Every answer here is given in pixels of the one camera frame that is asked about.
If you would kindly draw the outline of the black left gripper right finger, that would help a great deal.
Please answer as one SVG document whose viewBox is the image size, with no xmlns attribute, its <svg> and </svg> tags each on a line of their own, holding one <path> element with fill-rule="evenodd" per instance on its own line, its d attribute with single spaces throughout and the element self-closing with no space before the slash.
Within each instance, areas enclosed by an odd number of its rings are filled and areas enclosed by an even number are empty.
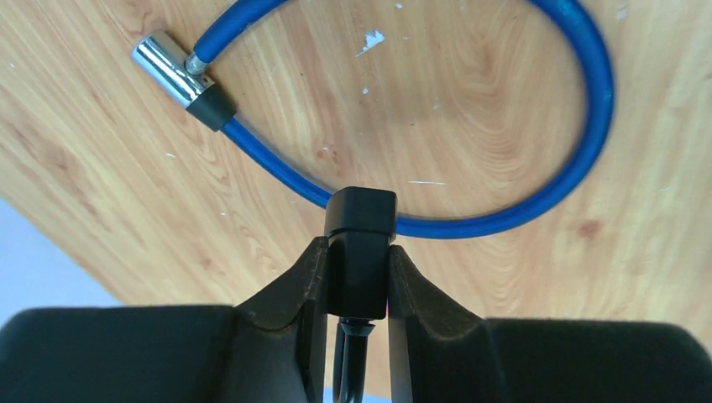
<svg viewBox="0 0 712 403">
<path fill-rule="evenodd" d="M 482 318 L 390 250 L 395 402 L 708 402 L 711 358 L 664 322 Z"/>
</svg>

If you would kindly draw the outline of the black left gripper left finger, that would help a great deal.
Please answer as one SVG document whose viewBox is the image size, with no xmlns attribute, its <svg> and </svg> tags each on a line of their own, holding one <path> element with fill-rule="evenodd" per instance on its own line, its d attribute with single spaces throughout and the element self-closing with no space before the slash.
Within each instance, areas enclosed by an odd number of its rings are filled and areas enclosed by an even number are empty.
<svg viewBox="0 0 712 403">
<path fill-rule="evenodd" d="M 4 402 L 320 402 L 327 240 L 237 305 L 34 308 L 1 329 Z"/>
</svg>

